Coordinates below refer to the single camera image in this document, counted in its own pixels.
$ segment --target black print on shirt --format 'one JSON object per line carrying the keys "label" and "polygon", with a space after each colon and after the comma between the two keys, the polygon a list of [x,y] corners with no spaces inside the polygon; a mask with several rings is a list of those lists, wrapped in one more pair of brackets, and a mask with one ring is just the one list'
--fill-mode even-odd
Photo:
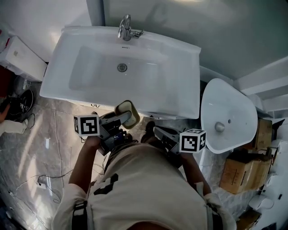
{"label": "black print on shirt", "polygon": [[99,194],[108,194],[113,190],[113,185],[116,181],[118,181],[118,174],[115,173],[113,176],[110,178],[106,179],[102,183],[105,183],[106,181],[110,180],[110,184],[106,185],[104,188],[99,188],[94,192],[94,195],[99,195]]}

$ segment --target sink drain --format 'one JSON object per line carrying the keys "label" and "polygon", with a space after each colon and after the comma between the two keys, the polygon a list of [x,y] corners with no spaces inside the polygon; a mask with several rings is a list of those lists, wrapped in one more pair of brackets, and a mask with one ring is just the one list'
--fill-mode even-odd
{"label": "sink drain", "polygon": [[117,66],[117,69],[119,72],[125,72],[127,70],[127,65],[125,65],[124,63],[121,63]]}

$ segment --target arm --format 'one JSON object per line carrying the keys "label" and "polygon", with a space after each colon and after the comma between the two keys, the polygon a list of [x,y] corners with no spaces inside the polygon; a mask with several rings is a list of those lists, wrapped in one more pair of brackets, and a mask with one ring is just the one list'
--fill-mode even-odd
{"label": "arm", "polygon": [[69,184],[78,185],[87,193],[91,182],[94,158],[97,149],[100,147],[99,137],[87,137],[85,144],[79,153],[74,170],[70,176]]}
{"label": "arm", "polygon": [[2,113],[0,113],[0,123],[2,123],[2,122],[5,120],[5,118],[6,118],[7,114],[8,114],[9,109],[10,109],[10,104],[8,104],[8,105],[6,106],[6,108],[4,109],[4,111],[3,111]]}
{"label": "arm", "polygon": [[195,161],[192,154],[182,153],[181,154],[182,164],[187,178],[187,182],[196,190],[195,183],[203,182],[203,195],[211,193],[211,189],[205,180],[200,168]]}

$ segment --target floor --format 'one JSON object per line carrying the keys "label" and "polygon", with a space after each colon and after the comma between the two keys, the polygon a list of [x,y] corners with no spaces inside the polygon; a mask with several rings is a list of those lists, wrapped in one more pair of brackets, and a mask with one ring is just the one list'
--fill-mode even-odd
{"label": "floor", "polygon": [[[21,94],[22,81],[16,83],[15,92]],[[68,183],[78,153],[82,147],[80,138],[74,133],[73,114],[89,114],[97,111],[103,115],[109,111],[100,108],[75,105],[67,101],[47,99],[39,96],[40,85],[29,87],[35,94],[35,104],[30,113],[35,114],[35,124],[24,134],[7,134],[0,137],[0,192],[6,206],[19,223],[27,229],[50,229],[50,224],[62,197],[63,186]],[[33,125],[30,117],[28,127]],[[146,123],[143,118],[129,132],[140,139]],[[199,126],[197,120],[156,120],[157,125],[183,130]],[[206,150],[195,155],[202,173],[213,192],[217,193],[230,213],[237,218],[247,207],[255,191],[232,195],[218,187],[229,152],[216,155]],[[96,154],[92,180],[99,179],[103,172],[103,159]],[[36,181],[49,184],[49,188],[38,187]]]}

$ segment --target faucet handle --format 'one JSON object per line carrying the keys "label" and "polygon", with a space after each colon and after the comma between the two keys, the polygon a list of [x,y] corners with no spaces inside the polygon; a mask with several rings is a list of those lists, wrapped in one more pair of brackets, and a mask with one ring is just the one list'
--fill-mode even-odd
{"label": "faucet handle", "polygon": [[130,32],[130,35],[131,35],[132,37],[139,38],[143,33],[144,33],[144,30],[142,30],[141,32],[131,31],[131,32]]}

